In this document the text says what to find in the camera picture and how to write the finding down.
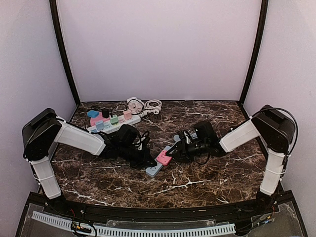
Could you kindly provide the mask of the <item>pink plug adapter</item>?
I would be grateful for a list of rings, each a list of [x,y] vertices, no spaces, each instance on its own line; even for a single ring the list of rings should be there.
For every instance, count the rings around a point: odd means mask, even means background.
[[[163,166],[168,165],[171,162],[171,160],[172,160],[172,157],[167,156],[166,153],[167,153],[167,151],[163,150],[156,157],[156,161],[161,163]]]

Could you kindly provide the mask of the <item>blue power strip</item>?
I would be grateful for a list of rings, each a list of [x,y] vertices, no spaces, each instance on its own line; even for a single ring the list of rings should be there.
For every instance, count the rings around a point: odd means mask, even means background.
[[[163,150],[167,151],[170,148],[171,148],[170,146],[166,146]],[[163,167],[164,166],[161,163],[157,162],[156,166],[148,167],[148,168],[146,168],[145,171],[146,171],[147,175],[154,178]]]

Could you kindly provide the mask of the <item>white multicolour power strip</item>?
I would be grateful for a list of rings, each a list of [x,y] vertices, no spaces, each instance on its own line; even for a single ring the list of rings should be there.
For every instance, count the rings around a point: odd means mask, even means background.
[[[124,116],[119,116],[118,117],[118,123],[116,124],[111,124],[110,119],[108,119],[107,121],[103,122],[104,127],[101,130],[102,132],[106,133],[106,134],[111,134],[113,132],[116,132],[119,130],[119,128],[124,125],[124,124],[128,124],[128,125],[134,125],[137,124],[141,121],[140,116],[138,115],[133,115],[131,119],[126,120],[124,118]]]

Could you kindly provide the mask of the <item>salmon pink charger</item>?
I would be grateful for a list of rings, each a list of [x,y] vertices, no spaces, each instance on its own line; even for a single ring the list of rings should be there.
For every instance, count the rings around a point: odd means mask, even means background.
[[[132,119],[132,111],[131,110],[125,110],[123,112],[123,115],[124,115],[124,119],[125,120]]]

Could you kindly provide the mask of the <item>grey-blue charger cube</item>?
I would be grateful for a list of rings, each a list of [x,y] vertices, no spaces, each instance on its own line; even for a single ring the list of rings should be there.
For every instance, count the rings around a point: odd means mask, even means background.
[[[101,131],[104,129],[104,122],[102,120],[97,121],[95,123],[95,126],[96,126],[97,131]]]

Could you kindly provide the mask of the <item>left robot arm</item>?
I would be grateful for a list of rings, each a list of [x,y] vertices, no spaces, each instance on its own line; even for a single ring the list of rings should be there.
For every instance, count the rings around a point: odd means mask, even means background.
[[[43,188],[51,199],[50,207],[59,215],[66,215],[70,205],[60,196],[62,191],[57,182],[49,159],[49,150],[54,143],[65,144],[94,156],[125,159],[130,167],[148,168],[157,162],[147,146],[149,132],[141,134],[134,125],[141,121],[139,115],[130,110],[122,116],[110,115],[99,120],[88,129],[79,128],[56,115],[47,108],[22,128],[24,145],[23,158],[27,160]]]

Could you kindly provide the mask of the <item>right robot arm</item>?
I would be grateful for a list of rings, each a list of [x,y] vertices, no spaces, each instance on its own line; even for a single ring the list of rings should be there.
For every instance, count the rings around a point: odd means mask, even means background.
[[[298,139],[295,117],[285,109],[265,105],[246,121],[218,138],[211,123],[201,121],[194,125],[196,137],[188,131],[179,131],[177,141],[166,155],[175,161],[189,163],[196,156],[222,157],[239,146],[260,137],[267,145],[268,159],[259,191],[272,196],[286,172],[288,158]]]

